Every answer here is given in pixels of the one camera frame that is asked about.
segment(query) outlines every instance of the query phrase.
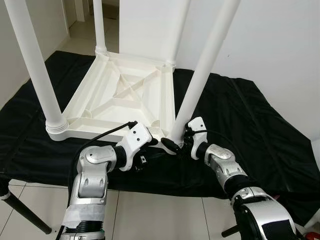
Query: white floor tile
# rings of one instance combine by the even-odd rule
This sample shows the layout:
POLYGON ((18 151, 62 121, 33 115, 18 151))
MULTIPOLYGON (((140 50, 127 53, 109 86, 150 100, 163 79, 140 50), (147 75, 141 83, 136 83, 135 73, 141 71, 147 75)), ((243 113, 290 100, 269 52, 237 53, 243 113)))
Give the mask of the white floor tile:
MULTIPOLYGON (((103 29, 106 32, 112 25, 117 23, 116 20, 104 18, 103 19, 103 29)), ((96 39, 95 32, 95 20, 91 16, 87 21, 76 21, 69 29, 71 38, 81 38, 88 40, 96 39)))
POLYGON ((49 184, 42 184, 37 182, 27 182, 27 187, 42 187, 42 188, 58 188, 58 189, 67 189, 67 186, 59 186, 59 185, 49 185, 49 184))
POLYGON ((120 192, 113 240, 208 240, 201 198, 120 192))
MULTIPOLYGON (((113 235, 118 194, 118 191, 108 191, 107 196, 104 229, 106 232, 106 239, 110 240, 112 239, 113 235)), ((19 213, 13 211, 2 234, 0 235, 0 240, 13 239, 13 233, 14 239, 56 239, 67 206, 67 189, 26 186, 20 196, 20 200, 39 218, 52 227, 52 233, 45 235, 41 230, 32 225, 32 223, 22 217, 19 213)))
POLYGON ((312 226, 310 226, 308 228, 295 223, 295 227, 296 227, 296 229, 298 229, 298 231, 302 235, 305 235, 305 234, 310 233, 310 232, 315 232, 315 233, 320 234, 320 223, 319 222, 315 223, 314 225, 312 225, 312 226))
POLYGON ((204 197, 203 205, 211 240, 240 240, 240 234, 235 233, 223 238, 221 232, 236 225, 234 211, 228 199, 204 197))
POLYGON ((95 55, 96 41, 84 38, 70 38, 59 50, 74 54, 95 55))
MULTIPOLYGON (((15 195, 17 198, 20 196, 23 189, 23 186, 9 186, 10 192, 13 193, 13 195, 15 195)), ((4 201, 0 201, 0 234, 10 216, 11 211, 12 207, 10 207, 4 201)))
POLYGON ((320 227, 320 208, 318 209, 318 211, 316 211, 316 213, 312 216, 312 218, 306 223, 306 225, 304 227, 310 228, 313 225, 315 225, 316 223, 318 223, 318 225, 320 227))
POLYGON ((15 179, 12 179, 10 182, 9 182, 10 185, 16 185, 16 186, 25 186, 26 185, 26 182, 25 181, 20 181, 20 180, 15 180, 15 179))
POLYGON ((115 226, 116 210, 118 203, 119 191, 108 190, 106 197, 106 208, 103 221, 105 239, 112 240, 115 226))

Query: black table leg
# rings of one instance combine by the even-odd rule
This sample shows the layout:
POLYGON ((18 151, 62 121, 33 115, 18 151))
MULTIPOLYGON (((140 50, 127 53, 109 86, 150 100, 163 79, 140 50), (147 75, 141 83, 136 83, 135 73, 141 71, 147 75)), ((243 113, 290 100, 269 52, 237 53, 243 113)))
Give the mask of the black table leg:
POLYGON ((223 231, 221 233, 221 235, 222 235, 222 237, 226 238, 226 237, 229 237, 230 235, 235 234, 237 232, 239 232, 239 228, 237 225, 235 225, 235 226, 230 227, 229 229, 223 231))
POLYGON ((9 191, 9 181, 10 179, 0 178, 0 200, 10 205, 45 234, 50 234, 52 229, 9 191))

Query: black cable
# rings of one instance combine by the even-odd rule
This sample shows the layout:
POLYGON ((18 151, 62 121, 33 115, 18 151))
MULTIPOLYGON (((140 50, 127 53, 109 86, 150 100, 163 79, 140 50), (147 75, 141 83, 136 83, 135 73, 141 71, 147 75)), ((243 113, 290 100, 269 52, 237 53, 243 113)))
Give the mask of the black cable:
MULTIPOLYGON (((136 121, 129 121, 121 126, 118 126, 114 129, 111 129, 109 131, 106 131, 92 139, 90 139, 89 141, 85 142, 84 144, 81 145, 81 147, 76 151, 76 153, 74 154, 74 157, 71 161, 71 164, 70 164, 70 169, 69 169, 69 174, 68 174, 68 204, 67 204, 67 207, 69 207, 70 205, 70 199, 71 199, 71 193, 72 193, 72 187, 73 187, 73 181, 74 181, 74 168, 75 168, 75 165, 77 163, 77 160, 78 160, 78 157, 79 157, 79 154, 81 153, 81 151, 87 147, 89 144, 93 143, 94 141, 106 136, 106 135, 109 135, 109 134, 112 134, 120 129, 123 129, 125 127, 129 127, 130 129, 133 128, 135 125, 137 124, 136 121)), ((60 227, 60 230, 56 236, 56 239, 55 240, 60 240, 60 237, 63 233, 63 230, 64 230, 65 226, 61 225, 60 227)))
POLYGON ((200 133, 211 133, 211 134, 215 134, 215 135, 219 135, 220 137, 222 137, 223 139, 225 139, 233 148, 234 150, 238 153, 239 158, 241 159, 241 161, 244 163, 244 158, 241 155, 241 152, 239 151, 239 149, 236 147, 236 145, 229 139, 227 138, 225 135, 223 135, 222 133, 218 132, 218 131, 213 131, 213 130, 199 130, 199 131, 191 131, 189 134, 194 135, 194 134, 200 134, 200 133))

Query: black connector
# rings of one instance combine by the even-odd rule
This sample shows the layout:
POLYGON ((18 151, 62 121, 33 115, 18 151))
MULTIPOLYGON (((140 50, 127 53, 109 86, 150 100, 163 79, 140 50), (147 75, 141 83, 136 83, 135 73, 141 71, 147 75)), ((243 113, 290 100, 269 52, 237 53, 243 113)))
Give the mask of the black connector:
POLYGON ((180 147, 175 144, 174 141, 168 139, 168 138, 161 138, 161 143, 170 151, 174 152, 174 153, 178 153, 180 151, 180 147))
POLYGON ((200 159, 205 159, 206 151, 209 148, 209 146, 210 146, 209 143, 207 143, 205 141, 202 142, 199 145, 198 149, 196 150, 196 153, 195 153, 196 157, 200 158, 200 159))
POLYGON ((138 124, 138 122, 137 121, 129 121, 128 122, 128 127, 129 127, 129 129, 132 129, 135 125, 137 125, 138 124))
POLYGON ((143 145, 143 148, 149 147, 149 146, 154 146, 154 145, 157 145, 158 143, 159 143, 159 141, 156 138, 152 138, 150 142, 147 142, 146 144, 143 145))
POLYGON ((195 131, 193 131, 191 129, 191 127, 187 127, 185 132, 184 132, 184 137, 187 138, 187 137, 192 137, 193 135, 195 135, 195 131))
POLYGON ((133 158, 133 169, 136 173, 142 172, 143 169, 148 165, 148 161, 145 156, 140 152, 137 153, 133 158))

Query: tiled floor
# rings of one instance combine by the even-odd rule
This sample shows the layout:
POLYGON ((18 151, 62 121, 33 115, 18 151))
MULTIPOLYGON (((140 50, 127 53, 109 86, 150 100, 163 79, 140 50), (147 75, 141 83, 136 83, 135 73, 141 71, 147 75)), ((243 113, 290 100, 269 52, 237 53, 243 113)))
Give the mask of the tiled floor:
MULTIPOLYGON (((117 19, 103 18, 105 43, 109 52, 119 52, 119 17, 117 19)), ((86 22, 76 21, 69 29, 70 39, 59 50, 83 54, 95 55, 96 35, 94 17, 86 22)))
MULTIPOLYGON (((45 235, 0 201, 0 240, 56 239, 68 190, 64 186, 16 180, 10 183, 10 190, 52 227, 52 233, 45 235)), ((220 240, 223 239, 221 231, 234 224, 228 200, 113 190, 107 195, 104 219, 107 240, 220 240)), ((237 233, 228 239, 239 240, 240 235, 237 233)))

